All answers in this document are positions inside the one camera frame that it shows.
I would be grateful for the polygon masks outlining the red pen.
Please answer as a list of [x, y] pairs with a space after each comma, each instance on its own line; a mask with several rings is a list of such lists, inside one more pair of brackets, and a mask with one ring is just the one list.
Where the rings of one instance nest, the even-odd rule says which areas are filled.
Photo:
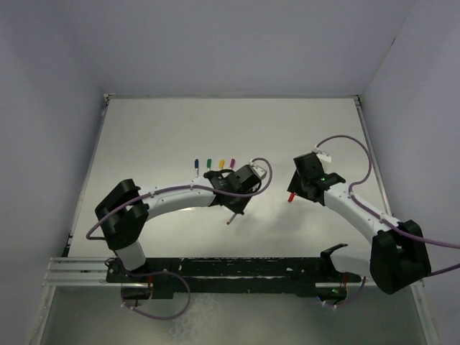
[[237, 213], [234, 213], [234, 214], [227, 220], [226, 225], [230, 225], [230, 224], [233, 222], [233, 220], [237, 217], [237, 215], [238, 215]]

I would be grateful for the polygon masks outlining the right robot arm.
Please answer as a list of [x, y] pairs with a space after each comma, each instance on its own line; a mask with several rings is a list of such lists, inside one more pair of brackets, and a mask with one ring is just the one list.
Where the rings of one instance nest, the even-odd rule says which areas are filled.
[[351, 224], [370, 244], [366, 250], [338, 244], [321, 252], [321, 276], [336, 281], [344, 273], [371, 278], [391, 295], [432, 273], [421, 227], [388, 216], [354, 194], [335, 172], [327, 173], [331, 159], [320, 152], [297, 156], [288, 192], [326, 207]]

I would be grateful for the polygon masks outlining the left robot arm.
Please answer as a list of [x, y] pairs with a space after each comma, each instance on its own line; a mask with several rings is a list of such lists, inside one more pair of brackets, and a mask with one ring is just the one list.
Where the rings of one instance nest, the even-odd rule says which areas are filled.
[[97, 205], [97, 226], [103, 240], [123, 264], [122, 272], [132, 282], [147, 276], [148, 265], [139, 235], [147, 221], [187, 208], [223, 206], [242, 215], [250, 195], [260, 191], [267, 171], [254, 163], [238, 170], [210, 170], [182, 185], [149, 191], [132, 179], [121, 181]]

